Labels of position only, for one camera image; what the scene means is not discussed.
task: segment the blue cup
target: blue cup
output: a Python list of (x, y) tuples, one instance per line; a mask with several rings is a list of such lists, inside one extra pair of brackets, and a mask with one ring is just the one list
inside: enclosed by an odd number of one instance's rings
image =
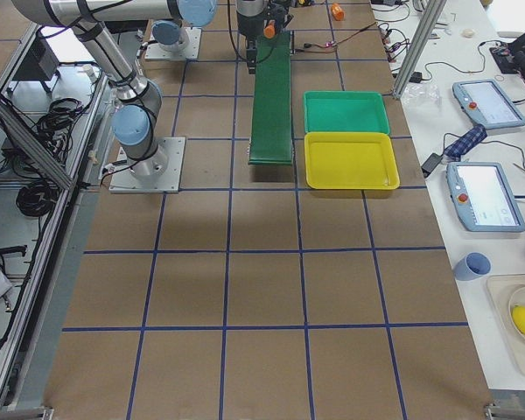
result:
[(490, 260), (480, 252), (472, 252), (457, 263), (453, 274), (458, 280), (474, 280), (490, 272)]

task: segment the orange cap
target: orange cap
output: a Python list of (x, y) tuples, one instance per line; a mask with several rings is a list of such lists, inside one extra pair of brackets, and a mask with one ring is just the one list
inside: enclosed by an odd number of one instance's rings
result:
[(331, 13), (334, 20), (344, 20), (344, 11), (338, 3), (332, 4)]
[(269, 24), (267, 24), (265, 27), (264, 27), (264, 36), (268, 39), (272, 39), (274, 38), (274, 36), (277, 34), (277, 30), (275, 29), (274, 27), (274, 20), (271, 20), (269, 22)]

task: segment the tablet screen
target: tablet screen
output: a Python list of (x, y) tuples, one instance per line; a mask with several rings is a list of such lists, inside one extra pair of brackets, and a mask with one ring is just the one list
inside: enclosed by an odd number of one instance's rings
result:
[(477, 225), (519, 226), (498, 168), (463, 165), (458, 167), (458, 175), (465, 184)]
[(488, 81), (466, 83), (463, 88), (476, 102), (478, 110), (491, 124), (513, 123), (521, 118), (512, 110), (506, 99)]

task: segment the green conveyor belt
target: green conveyor belt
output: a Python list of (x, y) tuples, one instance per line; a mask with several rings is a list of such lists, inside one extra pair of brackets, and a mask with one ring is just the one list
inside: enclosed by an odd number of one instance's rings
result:
[(290, 32), (260, 37), (248, 162), (291, 165)]

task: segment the clear plastic bag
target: clear plastic bag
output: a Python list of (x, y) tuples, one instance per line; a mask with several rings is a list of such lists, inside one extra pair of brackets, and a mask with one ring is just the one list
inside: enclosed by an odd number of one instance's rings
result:
[(435, 83), (409, 83), (401, 96), (403, 105), (419, 106), (422, 104), (439, 105), (441, 95)]

